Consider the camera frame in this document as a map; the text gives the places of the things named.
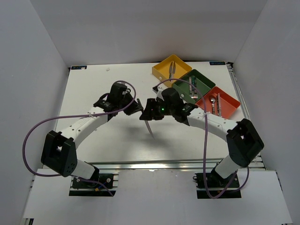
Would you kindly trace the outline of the dark handled knife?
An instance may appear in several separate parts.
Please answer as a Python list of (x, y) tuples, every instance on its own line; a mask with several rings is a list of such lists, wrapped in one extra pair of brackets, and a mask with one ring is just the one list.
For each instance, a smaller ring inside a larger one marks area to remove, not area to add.
[[(143, 113), (143, 112), (144, 112), (144, 109), (143, 109), (143, 106), (142, 106), (142, 103), (141, 103), (140, 99), (137, 98), (136, 100), (137, 100), (139, 106), (142, 108), (142, 113)], [(155, 139), (154, 134), (153, 134), (153, 132), (152, 132), (152, 130), (151, 130), (151, 128), (150, 128), (149, 122), (148, 122), (147, 120), (145, 120), (144, 122), (145, 122), (145, 125), (146, 125), (146, 127), (147, 127), (147, 130), (148, 130), (149, 134), (151, 135), (151, 137), (152, 137), (153, 139)]]

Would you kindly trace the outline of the pink handled fork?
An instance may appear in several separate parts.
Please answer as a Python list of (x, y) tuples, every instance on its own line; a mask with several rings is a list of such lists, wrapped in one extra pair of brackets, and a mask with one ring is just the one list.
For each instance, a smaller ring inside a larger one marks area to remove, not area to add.
[(192, 94), (193, 94), (193, 91), (192, 91), (192, 83), (191, 83), (191, 77), (189, 77), (189, 94), (190, 94), (190, 97), (192, 98)]

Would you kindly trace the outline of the green handled fork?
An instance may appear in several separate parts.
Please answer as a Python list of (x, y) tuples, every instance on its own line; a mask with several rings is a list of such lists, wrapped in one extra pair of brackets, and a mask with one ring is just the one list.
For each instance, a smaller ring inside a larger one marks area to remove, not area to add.
[(196, 87), (196, 78), (195, 78), (194, 76), (191, 76), (191, 83), (192, 83), (192, 85), (193, 85), (192, 91), (194, 91), (194, 90), (195, 90), (195, 87)]

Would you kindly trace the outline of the green handled knife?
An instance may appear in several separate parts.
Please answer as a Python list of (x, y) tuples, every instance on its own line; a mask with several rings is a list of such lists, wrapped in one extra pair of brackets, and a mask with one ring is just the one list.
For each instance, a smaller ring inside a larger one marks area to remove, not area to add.
[(169, 79), (172, 78), (172, 75), (173, 75), (173, 61), (170, 63), (169, 66)]

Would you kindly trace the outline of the dark handled spoon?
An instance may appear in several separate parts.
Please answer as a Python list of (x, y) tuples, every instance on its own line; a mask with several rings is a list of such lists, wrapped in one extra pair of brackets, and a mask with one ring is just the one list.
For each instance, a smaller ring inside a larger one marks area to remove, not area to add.
[(215, 103), (216, 99), (214, 96), (209, 97), (210, 103), (211, 103), (211, 109), (212, 109), (212, 114), (215, 114)]

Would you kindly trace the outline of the dark handled fork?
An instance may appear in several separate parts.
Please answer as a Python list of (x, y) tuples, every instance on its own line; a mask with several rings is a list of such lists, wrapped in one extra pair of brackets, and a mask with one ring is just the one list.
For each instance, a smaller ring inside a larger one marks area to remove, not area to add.
[(198, 99), (198, 94), (197, 94), (196, 90), (193, 91), (192, 98)]

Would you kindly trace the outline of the pink handled knife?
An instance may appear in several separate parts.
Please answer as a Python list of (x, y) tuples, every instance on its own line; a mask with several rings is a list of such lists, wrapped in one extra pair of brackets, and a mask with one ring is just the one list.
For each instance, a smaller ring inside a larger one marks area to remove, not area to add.
[(173, 61), (172, 78), (174, 78), (175, 71), (176, 71), (176, 63)]

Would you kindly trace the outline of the pink handled spoon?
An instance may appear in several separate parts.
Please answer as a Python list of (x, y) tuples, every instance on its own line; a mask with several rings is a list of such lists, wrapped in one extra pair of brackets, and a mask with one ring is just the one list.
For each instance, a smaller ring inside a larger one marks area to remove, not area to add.
[(221, 96), (220, 93), (217, 94), (218, 98), (219, 98), (219, 108), (220, 108), (220, 117), (222, 117), (222, 106), (221, 106)]

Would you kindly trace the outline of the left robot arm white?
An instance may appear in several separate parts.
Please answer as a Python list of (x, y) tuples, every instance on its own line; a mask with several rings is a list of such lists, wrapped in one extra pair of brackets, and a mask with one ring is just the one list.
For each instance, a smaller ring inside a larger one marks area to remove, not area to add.
[(46, 135), (41, 163), (63, 177), (80, 177), (88, 187), (96, 186), (99, 182), (99, 169), (78, 160), (76, 149), (121, 109), (124, 109), (126, 115), (131, 115), (142, 111), (143, 107), (134, 100), (126, 85), (114, 83), (110, 92), (93, 104), (86, 117), (81, 117), (62, 131), (50, 131)]

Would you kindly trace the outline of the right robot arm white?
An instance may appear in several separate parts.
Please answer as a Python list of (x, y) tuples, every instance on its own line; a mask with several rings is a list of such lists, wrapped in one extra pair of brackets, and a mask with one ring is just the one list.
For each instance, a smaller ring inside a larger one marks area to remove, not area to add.
[(185, 103), (174, 88), (156, 92), (156, 98), (147, 100), (140, 120), (162, 120), (165, 116), (173, 116), (179, 123), (207, 130), (226, 141), (229, 154), (211, 172), (211, 180), (215, 186), (224, 186), (231, 174), (247, 167), (264, 148), (264, 143), (250, 120), (228, 120), (204, 112), (195, 104)]

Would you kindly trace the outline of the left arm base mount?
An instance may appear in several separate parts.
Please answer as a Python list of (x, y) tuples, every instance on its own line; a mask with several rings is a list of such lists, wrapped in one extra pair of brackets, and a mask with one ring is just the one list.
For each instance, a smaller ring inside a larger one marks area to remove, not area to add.
[(69, 196), (80, 197), (113, 197), (119, 181), (118, 173), (100, 173), (97, 183), (82, 181), (80, 178), (71, 179)]

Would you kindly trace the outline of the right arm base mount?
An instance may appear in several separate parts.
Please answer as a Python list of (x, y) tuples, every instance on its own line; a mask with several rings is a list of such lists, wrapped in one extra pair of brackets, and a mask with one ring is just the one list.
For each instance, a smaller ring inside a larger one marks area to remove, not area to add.
[[(216, 196), (225, 188), (227, 183), (230, 181), (230, 178), (225, 179), (224, 182), (219, 183), (218, 181), (214, 181), (210, 177), (210, 173), (206, 173), (207, 176), (207, 185), (209, 192), (212, 196)], [(209, 199), (209, 196), (206, 193), (206, 189), (204, 186), (203, 173), (195, 173), (193, 176), (193, 180), (196, 184), (196, 193), (198, 199)], [(240, 187), (240, 182), (238, 176), (235, 175), (234, 180), (227, 188), (227, 190), (220, 196), (221, 199), (238, 199), (241, 198), (240, 190), (236, 191)]]

